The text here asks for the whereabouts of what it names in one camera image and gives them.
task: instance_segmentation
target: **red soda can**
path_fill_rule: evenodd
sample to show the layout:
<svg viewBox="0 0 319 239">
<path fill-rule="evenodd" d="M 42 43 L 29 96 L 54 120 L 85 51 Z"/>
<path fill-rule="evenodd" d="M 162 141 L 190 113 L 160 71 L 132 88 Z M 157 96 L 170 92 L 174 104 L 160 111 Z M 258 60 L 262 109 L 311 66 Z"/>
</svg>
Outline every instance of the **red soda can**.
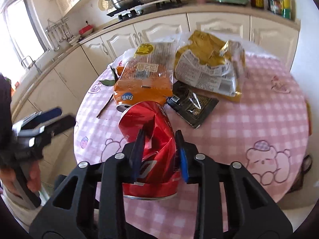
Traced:
<svg viewBox="0 0 319 239">
<path fill-rule="evenodd" d="M 123 112 L 119 128 L 128 143 L 138 132 L 146 134 L 140 175 L 134 184 L 123 184 L 128 198 L 155 200 L 176 193 L 180 180 L 174 132 L 164 108 L 157 102 L 140 102 Z"/>
</svg>

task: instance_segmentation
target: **round table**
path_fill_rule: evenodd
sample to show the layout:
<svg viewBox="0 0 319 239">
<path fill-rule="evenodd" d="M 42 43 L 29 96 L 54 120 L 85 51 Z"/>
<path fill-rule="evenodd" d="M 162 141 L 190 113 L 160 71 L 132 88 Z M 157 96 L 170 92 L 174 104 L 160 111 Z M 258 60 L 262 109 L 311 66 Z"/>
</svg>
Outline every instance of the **round table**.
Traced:
<svg viewBox="0 0 319 239">
<path fill-rule="evenodd" d="M 185 141 L 194 143 L 200 153 L 216 162 L 241 162 L 278 202 L 293 184 L 305 155 L 309 130 L 305 98 L 280 61 L 247 56 L 246 65 L 240 103 L 220 101 L 198 129 L 168 105 L 165 110 L 174 131 L 181 129 Z M 104 79 L 112 79 L 110 68 L 93 83 L 77 114 L 74 152 L 78 163 L 103 162 L 126 144 L 118 128 L 121 113 L 114 101 L 96 118 L 113 92 L 113 87 L 99 83 Z M 124 199 L 124 207 L 127 222 L 157 238 L 193 238 L 197 185 L 181 181 L 171 199 Z M 222 207 L 227 230 L 223 193 Z"/>
</svg>

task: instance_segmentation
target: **blue fanta logo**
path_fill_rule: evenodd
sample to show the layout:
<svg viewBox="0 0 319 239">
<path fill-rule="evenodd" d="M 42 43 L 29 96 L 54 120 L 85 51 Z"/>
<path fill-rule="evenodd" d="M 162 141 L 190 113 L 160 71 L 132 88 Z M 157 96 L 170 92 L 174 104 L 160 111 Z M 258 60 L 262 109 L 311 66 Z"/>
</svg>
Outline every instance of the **blue fanta logo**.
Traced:
<svg viewBox="0 0 319 239">
<path fill-rule="evenodd" d="M 131 101 L 131 100 L 133 100 L 133 94 L 131 94 L 130 92 L 124 93 L 122 95 L 122 100 L 123 101 Z"/>
</svg>

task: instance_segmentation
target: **green leaf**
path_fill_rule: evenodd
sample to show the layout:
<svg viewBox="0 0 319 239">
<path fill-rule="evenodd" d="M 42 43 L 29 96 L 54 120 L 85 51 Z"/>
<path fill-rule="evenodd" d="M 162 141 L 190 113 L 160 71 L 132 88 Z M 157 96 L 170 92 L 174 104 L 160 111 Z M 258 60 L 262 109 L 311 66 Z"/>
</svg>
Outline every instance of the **green leaf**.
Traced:
<svg viewBox="0 0 319 239">
<path fill-rule="evenodd" d="M 115 82 L 117 82 L 117 80 L 119 80 L 119 78 L 117 77 L 117 74 L 116 74 L 115 69 L 114 69 L 114 68 L 111 68 L 111 71 L 112 71 L 112 73 L 113 73 Z"/>
<path fill-rule="evenodd" d="M 113 86 L 115 85 L 115 80 L 100 80 L 101 84 L 105 86 Z"/>
</svg>

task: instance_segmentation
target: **hand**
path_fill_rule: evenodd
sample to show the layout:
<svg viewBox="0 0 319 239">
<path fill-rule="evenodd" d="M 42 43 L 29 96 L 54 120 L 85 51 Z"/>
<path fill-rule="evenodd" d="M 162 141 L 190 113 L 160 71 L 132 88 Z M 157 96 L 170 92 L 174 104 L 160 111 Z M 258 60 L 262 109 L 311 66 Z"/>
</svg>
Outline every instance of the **hand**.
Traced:
<svg viewBox="0 0 319 239">
<path fill-rule="evenodd" d="M 29 172 L 30 179 L 27 183 L 27 186 L 30 191 L 37 192 L 41 189 L 41 178 L 40 178 L 40 168 L 39 162 L 33 162 L 30 167 Z M 16 179 L 16 174 L 14 170 L 10 168 L 0 170 L 0 179 L 2 180 L 4 186 L 13 194 L 20 196 L 17 189 L 13 185 L 13 182 Z"/>
</svg>

